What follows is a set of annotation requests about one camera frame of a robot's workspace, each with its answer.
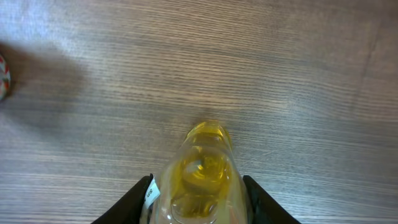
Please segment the sponge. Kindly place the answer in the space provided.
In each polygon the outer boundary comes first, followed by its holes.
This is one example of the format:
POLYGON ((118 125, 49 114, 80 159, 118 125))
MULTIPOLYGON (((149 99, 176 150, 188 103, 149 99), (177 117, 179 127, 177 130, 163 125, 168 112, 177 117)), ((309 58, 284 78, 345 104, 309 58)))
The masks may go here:
POLYGON ((5 58, 0 55, 0 64, 1 64, 1 92, 0 92, 0 100, 3 100, 10 91, 11 88, 11 74, 9 66, 5 60, 5 58))

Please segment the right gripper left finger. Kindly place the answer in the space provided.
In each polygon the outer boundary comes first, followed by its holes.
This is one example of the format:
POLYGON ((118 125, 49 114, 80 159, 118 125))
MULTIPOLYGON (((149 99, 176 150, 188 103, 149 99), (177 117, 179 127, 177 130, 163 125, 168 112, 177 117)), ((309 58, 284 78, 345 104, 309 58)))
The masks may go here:
POLYGON ((144 176, 91 224, 138 224, 144 205, 144 196, 153 179, 153 174, 144 176))

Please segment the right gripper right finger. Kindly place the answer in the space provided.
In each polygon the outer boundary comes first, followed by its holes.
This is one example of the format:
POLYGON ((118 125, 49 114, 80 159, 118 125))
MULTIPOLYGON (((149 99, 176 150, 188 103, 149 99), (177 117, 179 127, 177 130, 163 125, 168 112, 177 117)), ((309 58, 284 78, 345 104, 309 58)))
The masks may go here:
POLYGON ((252 210, 252 224, 300 224, 277 203, 251 176, 244 175, 252 210))

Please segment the yellow dish soap bottle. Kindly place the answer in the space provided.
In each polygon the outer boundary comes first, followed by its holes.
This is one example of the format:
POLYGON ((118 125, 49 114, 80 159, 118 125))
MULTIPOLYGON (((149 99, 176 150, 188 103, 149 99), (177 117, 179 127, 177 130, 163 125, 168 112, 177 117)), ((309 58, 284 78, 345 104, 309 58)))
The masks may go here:
POLYGON ((248 224, 251 209, 230 136, 219 121, 207 120, 188 132, 178 154, 154 175, 139 221, 248 224))

